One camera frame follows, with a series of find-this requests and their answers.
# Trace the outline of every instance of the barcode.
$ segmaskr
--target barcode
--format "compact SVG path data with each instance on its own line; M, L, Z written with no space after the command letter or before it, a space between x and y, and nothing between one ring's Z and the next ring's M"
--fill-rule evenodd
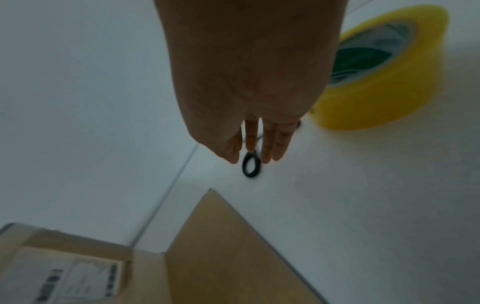
M105 297L111 297L114 293L115 281L117 279L117 264L112 264L110 266L110 273L108 276L108 282L106 284Z
M40 290L38 291L38 296L36 297L33 304L46 304L50 300L57 283L62 278L62 269L52 269L50 270L50 274L45 280L45 283L41 286Z

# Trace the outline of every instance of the cardboard box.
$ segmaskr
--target cardboard box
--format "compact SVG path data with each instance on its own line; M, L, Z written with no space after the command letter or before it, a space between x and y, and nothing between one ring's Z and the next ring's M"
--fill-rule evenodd
M210 190L162 254L11 224L2 304L320 304L314 290Z

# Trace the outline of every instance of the black ring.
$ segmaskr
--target black ring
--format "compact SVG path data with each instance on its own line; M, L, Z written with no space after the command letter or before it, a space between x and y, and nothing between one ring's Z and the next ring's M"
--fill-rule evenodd
M255 169L252 172L247 172L247 164L249 163L250 159L253 158L255 161ZM257 155L257 152L247 152L245 154L245 157L243 158L243 163L241 164L241 170L243 171L243 174L248 177L256 177L260 173L260 168L262 167L262 162L260 161L259 156Z

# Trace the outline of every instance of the yellow tape roll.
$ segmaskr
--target yellow tape roll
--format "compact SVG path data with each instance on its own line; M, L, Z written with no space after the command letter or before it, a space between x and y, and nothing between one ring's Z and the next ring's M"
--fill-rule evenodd
M392 11L340 37L330 84L310 110L336 130L372 127L426 103L442 75L448 13L420 5Z

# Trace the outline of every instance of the cardboard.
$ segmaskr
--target cardboard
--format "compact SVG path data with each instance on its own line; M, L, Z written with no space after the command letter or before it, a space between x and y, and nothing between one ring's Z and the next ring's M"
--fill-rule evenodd
M118 261L122 272L117 294L95 303L321 303L213 190L199 202L164 254L13 224L0 234L0 293L11 293L1 284L25 248ZM50 301L45 304L57 304Z

